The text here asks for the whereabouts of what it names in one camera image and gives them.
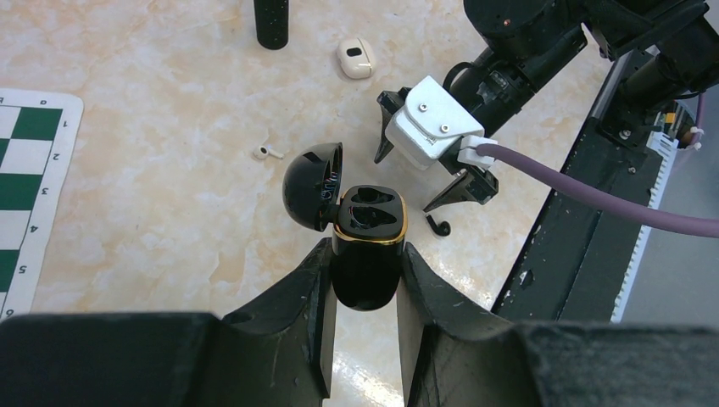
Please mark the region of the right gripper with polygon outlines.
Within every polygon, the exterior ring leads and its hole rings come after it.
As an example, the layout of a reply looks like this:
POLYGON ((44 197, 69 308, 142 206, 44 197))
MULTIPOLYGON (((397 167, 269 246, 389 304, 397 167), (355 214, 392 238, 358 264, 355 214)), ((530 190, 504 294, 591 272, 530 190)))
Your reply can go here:
MULTIPOLYGON (((538 56, 512 62, 486 48, 474 61, 453 66, 443 80, 443 88, 493 136, 547 83, 558 75, 585 47, 587 39, 577 26, 561 36, 549 50, 538 56)), ((382 162, 393 150, 387 128, 403 108, 411 87, 382 91, 376 101, 382 113, 380 142, 374 163, 382 162)), ((423 209, 429 213, 444 205, 488 203, 499 192, 499 180, 488 170, 465 169, 423 209)))

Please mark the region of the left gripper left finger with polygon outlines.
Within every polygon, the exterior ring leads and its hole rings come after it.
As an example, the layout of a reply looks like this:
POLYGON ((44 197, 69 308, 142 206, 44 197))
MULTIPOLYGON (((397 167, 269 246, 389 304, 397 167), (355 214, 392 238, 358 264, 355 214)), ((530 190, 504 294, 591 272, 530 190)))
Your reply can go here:
POLYGON ((231 313, 35 314, 1 325, 4 406, 319 406, 336 299, 321 239, 231 313))

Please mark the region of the black earbud front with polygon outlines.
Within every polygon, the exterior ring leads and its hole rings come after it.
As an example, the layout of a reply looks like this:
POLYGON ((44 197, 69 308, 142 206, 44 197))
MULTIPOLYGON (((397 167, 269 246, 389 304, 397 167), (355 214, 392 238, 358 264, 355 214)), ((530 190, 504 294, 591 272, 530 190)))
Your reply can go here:
POLYGON ((446 220, 437 222, 431 215, 426 215, 426 222, 433 233, 439 237, 448 237, 451 234, 451 225, 446 220))

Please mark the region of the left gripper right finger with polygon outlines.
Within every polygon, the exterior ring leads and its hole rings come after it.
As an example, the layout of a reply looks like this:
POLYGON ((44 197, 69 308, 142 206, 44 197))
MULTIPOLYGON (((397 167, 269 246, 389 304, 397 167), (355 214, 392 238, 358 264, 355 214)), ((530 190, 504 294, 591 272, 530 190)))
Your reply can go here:
POLYGON ((407 244, 397 290, 408 406, 715 406, 718 332, 701 326, 511 322, 407 244))

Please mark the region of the black earbud case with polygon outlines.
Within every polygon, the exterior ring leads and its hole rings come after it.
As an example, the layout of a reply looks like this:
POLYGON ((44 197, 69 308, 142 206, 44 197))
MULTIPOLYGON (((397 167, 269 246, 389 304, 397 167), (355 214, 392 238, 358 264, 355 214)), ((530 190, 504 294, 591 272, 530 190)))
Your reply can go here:
POLYGON ((288 166, 282 199, 289 216, 314 231, 332 230, 330 278, 346 307, 371 311, 387 305, 400 279, 408 230, 404 199, 393 189, 341 189, 343 145, 305 149, 288 166))

